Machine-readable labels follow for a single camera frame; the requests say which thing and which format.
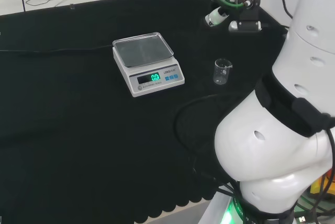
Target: scale weighing pan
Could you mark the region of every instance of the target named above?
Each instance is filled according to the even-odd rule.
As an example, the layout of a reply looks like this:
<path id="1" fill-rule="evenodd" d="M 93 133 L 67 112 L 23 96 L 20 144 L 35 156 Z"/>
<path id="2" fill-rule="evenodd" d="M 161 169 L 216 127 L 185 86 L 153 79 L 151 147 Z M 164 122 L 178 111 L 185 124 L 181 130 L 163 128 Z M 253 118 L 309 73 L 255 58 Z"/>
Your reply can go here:
<path id="1" fill-rule="evenodd" d="M 113 55 L 133 97 L 185 83 L 173 51 L 157 32 L 114 41 Z"/>

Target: yellow object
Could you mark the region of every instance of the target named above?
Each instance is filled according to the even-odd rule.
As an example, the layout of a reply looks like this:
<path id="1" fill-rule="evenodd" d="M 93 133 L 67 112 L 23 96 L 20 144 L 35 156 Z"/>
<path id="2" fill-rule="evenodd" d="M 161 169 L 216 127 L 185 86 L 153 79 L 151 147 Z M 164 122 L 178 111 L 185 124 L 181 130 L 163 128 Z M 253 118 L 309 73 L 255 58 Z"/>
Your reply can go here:
<path id="1" fill-rule="evenodd" d="M 322 177 L 318 178 L 316 181 L 314 181 L 314 183 L 310 186 L 310 193 L 311 194 L 318 194 L 320 192 L 321 189 L 321 181 L 322 181 Z M 327 177 L 325 178 L 325 183 L 323 184 L 323 189 L 326 187 L 326 185 L 328 184 L 328 179 Z M 335 195 L 335 183 L 331 183 L 331 186 L 327 192 L 328 194 L 333 194 Z"/>

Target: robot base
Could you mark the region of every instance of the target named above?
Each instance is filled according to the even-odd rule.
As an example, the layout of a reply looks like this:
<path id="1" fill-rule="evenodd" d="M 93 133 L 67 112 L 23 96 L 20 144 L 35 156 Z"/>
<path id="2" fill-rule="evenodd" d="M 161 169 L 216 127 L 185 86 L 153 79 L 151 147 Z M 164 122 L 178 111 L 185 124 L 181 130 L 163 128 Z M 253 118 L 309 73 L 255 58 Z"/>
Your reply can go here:
<path id="1" fill-rule="evenodd" d="M 258 224 L 259 222 L 252 220 L 247 216 L 247 224 Z M 237 204 L 237 202 L 230 198 L 229 204 L 227 205 L 227 209 L 222 218 L 221 224 L 243 224 L 243 212 L 241 207 Z"/>

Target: small beaker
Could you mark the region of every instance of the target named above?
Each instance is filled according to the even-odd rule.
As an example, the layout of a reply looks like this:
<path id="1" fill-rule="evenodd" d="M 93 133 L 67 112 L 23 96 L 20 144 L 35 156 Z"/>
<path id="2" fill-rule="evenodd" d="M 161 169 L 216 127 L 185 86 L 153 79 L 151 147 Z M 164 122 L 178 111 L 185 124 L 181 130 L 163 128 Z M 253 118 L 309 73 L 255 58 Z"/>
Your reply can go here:
<path id="1" fill-rule="evenodd" d="M 226 84 L 228 81 L 229 70 L 232 64 L 227 59 L 218 59 L 215 61 L 213 81 L 216 84 Z"/>

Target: circular hole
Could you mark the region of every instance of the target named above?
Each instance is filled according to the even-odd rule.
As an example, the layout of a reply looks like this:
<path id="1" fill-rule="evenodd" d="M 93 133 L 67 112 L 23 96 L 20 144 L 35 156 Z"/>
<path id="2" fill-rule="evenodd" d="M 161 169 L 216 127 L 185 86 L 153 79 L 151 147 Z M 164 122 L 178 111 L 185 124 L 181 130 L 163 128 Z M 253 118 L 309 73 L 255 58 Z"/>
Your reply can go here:
<path id="1" fill-rule="evenodd" d="M 315 28 L 315 27 L 313 27 L 313 26 L 311 26 L 311 25 L 308 25 L 308 26 L 306 27 L 306 29 L 308 30 L 308 32 L 309 32 L 312 36 L 314 36 L 314 37 L 319 36 L 319 30 L 318 30 L 317 28 Z"/>
<path id="2" fill-rule="evenodd" d="M 260 200 L 260 197 L 258 197 L 254 192 L 251 192 L 251 193 L 257 200 Z"/>
<path id="3" fill-rule="evenodd" d="M 303 95 L 308 95 L 308 91 L 306 88 L 304 88 L 303 86 L 299 85 L 299 84 L 295 84 L 294 85 L 295 89 L 300 93 L 300 94 L 303 94 Z"/>
<path id="4" fill-rule="evenodd" d="M 253 134 L 255 134 L 255 137 L 256 137 L 258 140 L 265 141 L 265 137 L 264 137 L 264 135 L 261 134 L 259 131 L 254 131 Z"/>
<path id="5" fill-rule="evenodd" d="M 324 60 L 322 60 L 321 58 L 316 58 L 316 57 L 311 57 L 310 60 L 312 61 L 312 63 L 314 65 L 316 65 L 317 67 L 323 67 L 325 66 L 325 62 Z"/>

